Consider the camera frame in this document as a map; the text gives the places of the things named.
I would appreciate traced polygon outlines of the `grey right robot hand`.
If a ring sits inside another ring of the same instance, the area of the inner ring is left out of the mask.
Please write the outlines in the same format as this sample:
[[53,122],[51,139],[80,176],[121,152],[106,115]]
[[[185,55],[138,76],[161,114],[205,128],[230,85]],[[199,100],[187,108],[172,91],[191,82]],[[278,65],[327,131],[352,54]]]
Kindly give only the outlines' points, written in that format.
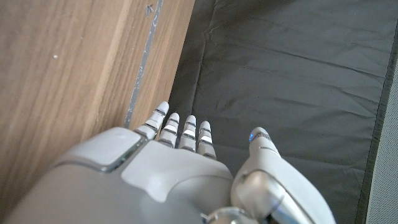
[[232,174],[211,126],[162,102],[131,131],[111,128],[66,152],[6,223],[334,223],[316,187],[279,154],[269,133],[249,135]]

